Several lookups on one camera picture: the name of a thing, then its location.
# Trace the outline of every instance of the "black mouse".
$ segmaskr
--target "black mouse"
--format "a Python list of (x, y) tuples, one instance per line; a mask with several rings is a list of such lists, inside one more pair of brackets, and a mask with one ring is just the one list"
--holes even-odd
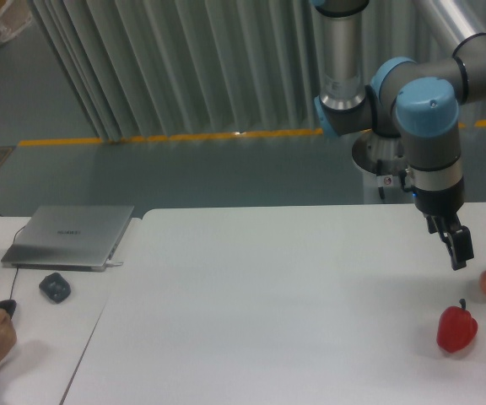
[(42, 291), (49, 300), (59, 304), (71, 294), (71, 286), (60, 273), (52, 273), (46, 276), (39, 284)]
[(13, 319), (14, 311), (16, 311), (15, 300), (3, 300), (0, 301), (0, 309), (5, 310), (8, 315)]

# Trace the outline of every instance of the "red bell pepper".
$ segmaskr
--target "red bell pepper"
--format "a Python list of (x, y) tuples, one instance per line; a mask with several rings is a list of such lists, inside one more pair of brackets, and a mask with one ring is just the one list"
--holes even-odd
[(454, 353), (465, 348), (478, 332), (478, 323), (466, 310), (466, 301), (461, 299), (461, 308), (450, 306), (440, 317), (436, 342), (446, 352)]

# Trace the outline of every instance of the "white table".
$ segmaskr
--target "white table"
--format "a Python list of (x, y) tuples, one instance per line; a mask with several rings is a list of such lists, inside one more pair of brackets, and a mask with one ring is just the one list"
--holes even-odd
[[(0, 261), (27, 218), (0, 218)], [(119, 245), (114, 262), (124, 260), (139, 219), (133, 219)], [(102, 273), (61, 272), (72, 293), (61, 304), (50, 303), (39, 283), (53, 271), (19, 270), (13, 298), (18, 307), (13, 323), (18, 342), (0, 365), (0, 404), (59, 404), (78, 366), (95, 324), (111, 291), (113, 275), (123, 267)], [(16, 270), (0, 262), (0, 300), (9, 298)]]
[[(65, 405), (486, 403), (486, 203), (459, 214), (453, 272), (411, 205), (150, 212)], [(445, 355), (460, 298), (479, 332)]]

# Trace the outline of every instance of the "metal arm tube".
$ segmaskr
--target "metal arm tube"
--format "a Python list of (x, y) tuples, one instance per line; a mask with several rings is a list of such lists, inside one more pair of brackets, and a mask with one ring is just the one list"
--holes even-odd
[(486, 25), (461, 0), (413, 0), (442, 48), (455, 55), (463, 41), (486, 34)]
[(368, 1), (324, 2), (321, 14), (324, 34), (325, 84), (322, 104), (335, 111), (347, 111), (365, 99), (361, 78), (361, 10)]

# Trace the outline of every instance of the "laptop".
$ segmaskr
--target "laptop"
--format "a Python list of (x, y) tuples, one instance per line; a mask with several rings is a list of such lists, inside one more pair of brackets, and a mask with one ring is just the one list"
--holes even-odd
[(42, 206), (1, 259), (5, 266), (102, 271), (131, 220), (132, 206)]

